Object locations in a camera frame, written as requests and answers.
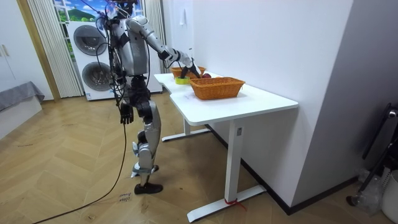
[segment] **curtain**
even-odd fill
[[[151,24],[153,30],[158,35],[162,43],[165,44],[165,32],[161,0],[141,0],[141,3],[144,16],[148,18],[148,21]],[[163,66],[161,60],[159,60],[159,65],[161,73],[169,72]]]
[[[52,0],[28,0],[28,3],[60,96],[82,96],[83,88],[78,81]]]

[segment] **woven basket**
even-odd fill
[[[182,70],[181,70],[180,67],[174,67],[174,68],[171,68],[171,70],[172,70],[172,73],[174,75],[174,78],[177,78],[177,77],[181,76]],[[203,72],[205,72],[206,68],[199,67],[199,70],[200,70],[199,76],[201,78],[201,76],[203,75]],[[190,71],[188,71],[188,73],[187,73],[187,75],[185,77],[190,77],[191,79],[198,78],[194,73],[192,73]]]
[[[236,78],[197,78],[190,80],[195,95],[201,100],[236,97],[244,81]]]

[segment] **stacked washer and dryer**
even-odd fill
[[[95,22],[67,22],[66,25],[87,100],[114,98],[114,93],[109,86],[108,80],[110,71],[108,46],[102,44],[106,42],[105,33],[101,34],[98,31]],[[152,66],[152,61],[158,59],[152,58],[153,55],[157,56],[157,54],[152,49],[150,50],[150,73],[153,75],[160,73],[160,66],[157,68],[157,65],[160,64],[155,63]],[[149,80],[148,89],[150,92],[160,92],[162,91],[162,86],[152,77]]]

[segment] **white cabinet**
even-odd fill
[[[2,46],[0,45],[0,81],[15,79],[6,57],[7,54],[2,50]]]
[[[16,80],[33,82],[45,95],[45,100],[52,100],[53,96],[49,84],[17,1],[7,0],[2,1],[1,4],[3,10],[0,13],[0,21],[2,21],[0,23],[0,47],[2,48],[4,45],[8,52],[6,60],[12,74],[14,74]],[[3,70],[3,64],[4,62],[0,57],[1,70]]]

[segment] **desk leg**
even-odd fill
[[[257,194],[265,192],[265,188],[257,185],[238,193],[239,168],[241,165],[241,151],[244,126],[241,120],[232,120],[229,124],[228,156],[226,165],[226,180],[224,197],[227,202],[237,200],[241,202]],[[215,213],[223,208],[229,207],[224,199],[210,203],[203,207],[192,210],[187,214],[188,221],[193,222],[199,218]]]
[[[191,126],[188,124],[188,122],[183,118],[183,125],[184,125],[184,133],[182,134],[174,134],[172,136],[166,136],[166,137],[162,137],[162,141],[166,142],[166,141],[170,141],[173,139],[180,139],[180,138],[185,138],[188,136],[193,136],[196,134],[201,134],[201,133],[207,133],[210,130],[208,128],[204,128],[201,130],[196,130],[196,131],[191,131]]]

